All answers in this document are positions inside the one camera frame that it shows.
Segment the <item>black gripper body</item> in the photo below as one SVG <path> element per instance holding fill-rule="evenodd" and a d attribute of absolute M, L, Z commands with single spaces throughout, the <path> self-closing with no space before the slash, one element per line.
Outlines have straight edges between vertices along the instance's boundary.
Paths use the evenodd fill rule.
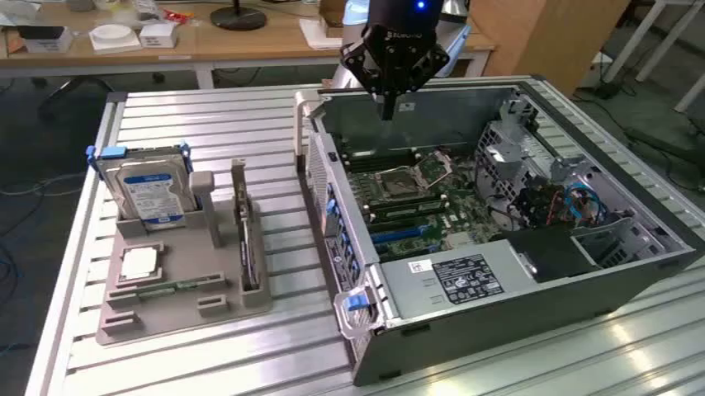
<path fill-rule="evenodd" d="M 365 26 L 387 29 L 387 67 L 391 77 L 397 51 L 407 46 L 437 44 L 435 32 L 441 3 L 439 1 L 372 1 Z"/>

